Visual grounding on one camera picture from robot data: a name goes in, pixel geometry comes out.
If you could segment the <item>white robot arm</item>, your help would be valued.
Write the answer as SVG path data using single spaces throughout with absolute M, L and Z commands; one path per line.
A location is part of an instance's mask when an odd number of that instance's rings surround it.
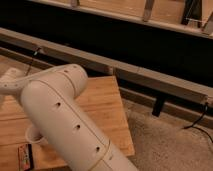
M 15 96 L 30 121 L 72 171 L 138 171 L 137 167 L 77 105 L 88 76 L 78 64 L 28 76 L 8 69 L 0 94 Z

